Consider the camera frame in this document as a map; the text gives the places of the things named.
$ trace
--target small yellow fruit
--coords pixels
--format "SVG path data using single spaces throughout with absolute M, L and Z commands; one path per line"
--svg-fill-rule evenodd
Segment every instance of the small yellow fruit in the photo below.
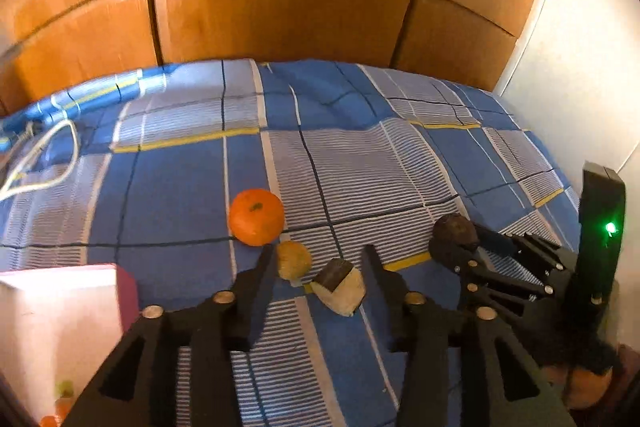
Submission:
M 302 243 L 284 241 L 278 252 L 278 275 L 287 281 L 300 279 L 311 269 L 311 254 Z

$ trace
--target silver bolt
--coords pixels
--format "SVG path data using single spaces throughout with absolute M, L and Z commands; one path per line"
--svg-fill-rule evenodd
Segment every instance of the silver bolt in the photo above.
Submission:
M 216 304 L 231 304 L 236 300 L 236 295 L 229 290 L 224 290 L 213 295 L 213 302 Z
M 142 310 L 142 316 L 146 319 L 157 319 L 158 317 L 161 317 L 163 313 L 164 310 L 162 309 L 162 306 L 157 306 L 155 304 L 147 306 Z
M 476 315 L 484 321 L 492 321 L 498 316 L 498 313 L 493 308 L 489 308 L 489 306 L 480 306 L 476 310 Z
M 404 296 L 404 302 L 407 304 L 424 304 L 427 302 L 427 299 L 420 292 L 407 292 Z

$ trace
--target yellow stripe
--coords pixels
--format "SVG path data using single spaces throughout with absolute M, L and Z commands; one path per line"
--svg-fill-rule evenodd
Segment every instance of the yellow stripe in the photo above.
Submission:
M 99 96 L 102 96 L 104 94 L 108 94 L 110 92 L 113 92 L 115 90 L 117 90 L 118 88 L 123 88 L 123 87 L 129 87 L 129 86 L 133 86 L 133 84 L 135 84 L 138 81 L 138 79 L 133 79 L 130 80 L 129 82 L 123 82 L 123 83 L 118 83 L 117 85 L 113 85 L 110 87 L 105 87 L 104 89 L 101 89 L 100 91 L 96 91 L 96 92 L 92 92 L 91 94 L 88 94 L 86 96 L 83 96 L 82 98 L 78 98 L 77 100 L 74 100 L 73 102 L 70 102 L 66 105 L 63 105 L 62 108 L 63 109 L 70 109 L 76 105 L 79 105 L 83 102 L 88 102 L 89 100 L 93 100 L 94 98 L 98 98 Z
M 165 147 L 175 147 L 177 145 L 185 145 L 188 143 L 198 143 L 204 142 L 208 140 L 218 140 L 222 137 L 230 137 L 230 136 L 240 136 L 242 134 L 259 134 L 259 127 L 241 127 L 239 129 L 229 129 L 226 131 L 215 131 L 208 132 L 205 134 L 194 134 L 193 136 L 186 136 L 184 138 L 170 138 L 167 140 L 158 140 L 157 142 L 145 143 L 140 146 L 138 145 L 125 145 L 122 147 L 112 146 L 111 151 L 114 153 L 124 153 L 124 152 L 136 152 L 140 151 L 148 151 L 151 149 L 163 149 Z
M 416 264 L 425 263 L 430 259 L 431 255 L 429 254 L 429 252 L 417 253 L 416 255 L 407 257 L 406 259 L 401 259 L 400 261 L 393 261 L 392 263 L 385 264 L 385 270 L 397 272 L 398 270 L 401 270 L 403 268 L 409 268 L 410 266 L 415 266 Z
M 425 129 L 475 129 L 480 127 L 479 123 L 422 123 L 417 120 L 407 120 L 407 122 L 419 125 Z
M 543 204 L 548 203 L 553 198 L 555 198 L 556 196 L 559 196 L 563 192 L 564 192 L 564 188 L 558 188 L 558 190 L 554 190 L 551 194 L 549 194 L 545 198 L 542 198 L 538 203 L 536 203 L 536 208 L 540 208 Z

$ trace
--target plaid tablecloth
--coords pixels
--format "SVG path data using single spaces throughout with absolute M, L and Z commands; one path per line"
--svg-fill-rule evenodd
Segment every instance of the plaid tablecloth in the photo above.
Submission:
M 304 282 L 332 257 L 358 265 L 374 243 L 411 289 L 454 308 L 458 279 L 427 252 L 434 221 L 453 211 L 577 249 L 577 196 L 542 143 L 491 93 L 443 80 L 335 62 L 209 61 L 98 79 L 3 128 L 36 114 L 76 119 L 82 155 L 63 184 L 0 203 L 0 271 L 117 263 L 138 282 L 141 307 L 194 305 L 255 264 L 258 249 L 226 224 L 229 203 L 251 187 L 284 202 L 280 239 L 313 256 Z M 60 134 L 22 182 L 59 174 L 71 149 Z M 366 302 L 340 317 L 278 280 L 257 346 L 233 357 L 244 424 L 391 425 L 405 355 L 376 337 Z M 178 424 L 188 425 L 188 347 L 180 367 Z

